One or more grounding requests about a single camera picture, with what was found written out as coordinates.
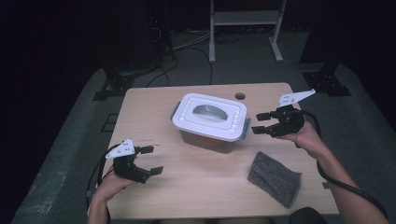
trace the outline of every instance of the white gripper part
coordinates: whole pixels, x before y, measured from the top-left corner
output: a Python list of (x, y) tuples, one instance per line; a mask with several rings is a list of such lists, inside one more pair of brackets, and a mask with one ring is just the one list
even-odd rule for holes
[(279, 99), (279, 106), (292, 105), (305, 99), (306, 97), (315, 94), (315, 90), (300, 91), (291, 94), (282, 94)]
[(132, 138), (128, 138), (123, 141), (119, 146), (113, 148), (110, 152), (107, 153), (106, 159), (112, 159), (122, 156), (129, 156), (134, 154), (134, 142)]

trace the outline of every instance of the gray sponge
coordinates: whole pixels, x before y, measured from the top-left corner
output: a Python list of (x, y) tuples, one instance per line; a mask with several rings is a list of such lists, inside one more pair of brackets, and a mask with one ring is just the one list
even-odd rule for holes
[(301, 175), (266, 154), (258, 152), (247, 179), (286, 208), (291, 208), (301, 186)]

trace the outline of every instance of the white stand leg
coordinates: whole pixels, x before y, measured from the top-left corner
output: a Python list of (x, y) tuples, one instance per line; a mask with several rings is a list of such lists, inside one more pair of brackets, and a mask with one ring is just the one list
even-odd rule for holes
[(276, 41), (277, 41), (277, 37), (279, 35), (280, 25), (282, 24), (283, 14), (285, 13), (286, 2), (287, 2), (287, 0), (283, 0), (282, 6), (280, 7), (279, 14), (277, 16), (274, 36), (271, 36), (269, 38), (270, 39), (271, 48), (273, 49), (276, 61), (278, 63), (283, 63), (283, 57), (282, 57), (282, 54), (280, 53), (280, 50), (279, 50), (279, 47), (277, 46)]
[(215, 21), (214, 21), (214, 6), (213, 1), (210, 1), (210, 40), (209, 40), (209, 61), (214, 63), (216, 61), (215, 52)]

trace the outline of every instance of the wooden table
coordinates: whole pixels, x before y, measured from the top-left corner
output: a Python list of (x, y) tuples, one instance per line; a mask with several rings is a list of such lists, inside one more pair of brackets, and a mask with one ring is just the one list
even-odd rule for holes
[[(277, 120), (257, 121), (256, 114), (274, 111), (280, 95), (292, 90), (286, 83), (128, 90), (109, 146), (129, 137), (136, 147), (154, 146), (153, 153), (139, 155), (135, 163), (148, 170), (163, 166), (163, 173), (116, 195), (108, 203), (112, 218), (272, 217), (289, 215), (305, 206), (321, 214), (338, 214), (330, 190), (322, 186), (324, 180), (318, 174), (316, 161), (292, 142), (256, 135), (249, 128), (247, 138), (236, 142), (229, 154), (184, 143), (170, 117), (177, 103), (190, 92), (235, 101), (235, 94), (242, 92), (246, 99), (240, 102), (247, 106), (251, 126), (268, 126)], [(291, 209), (248, 181), (258, 151), (303, 173)], [(108, 160), (105, 170), (111, 164), (112, 160)]]

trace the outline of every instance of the container handle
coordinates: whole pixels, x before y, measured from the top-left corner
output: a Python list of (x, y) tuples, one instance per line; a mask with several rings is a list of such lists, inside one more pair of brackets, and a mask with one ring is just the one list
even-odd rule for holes
[(227, 113), (213, 105), (198, 105), (193, 110), (192, 113), (195, 115), (204, 115), (205, 119), (224, 119), (227, 120)]

